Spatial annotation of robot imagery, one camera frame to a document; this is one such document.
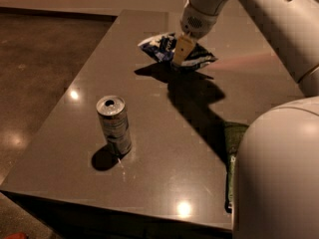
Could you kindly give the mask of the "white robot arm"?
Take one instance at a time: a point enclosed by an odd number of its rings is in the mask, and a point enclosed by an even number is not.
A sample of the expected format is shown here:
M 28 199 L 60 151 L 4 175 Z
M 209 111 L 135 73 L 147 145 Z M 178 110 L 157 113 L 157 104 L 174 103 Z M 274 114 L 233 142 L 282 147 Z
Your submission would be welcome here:
M 227 0 L 187 0 L 180 64 Z M 260 116 L 235 160 L 233 239 L 319 239 L 319 3 L 239 0 L 304 97 Z

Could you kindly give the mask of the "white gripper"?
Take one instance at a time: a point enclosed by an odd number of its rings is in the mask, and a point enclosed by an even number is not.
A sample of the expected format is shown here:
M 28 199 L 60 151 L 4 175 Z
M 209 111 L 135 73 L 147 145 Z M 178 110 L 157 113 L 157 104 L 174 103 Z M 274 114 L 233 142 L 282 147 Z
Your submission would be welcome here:
M 180 27 L 184 34 L 177 38 L 172 58 L 175 65 L 180 66 L 192 52 L 196 45 L 194 39 L 200 39 L 209 33 L 218 14 L 218 4 L 215 2 L 193 4 L 187 0 L 180 18 Z

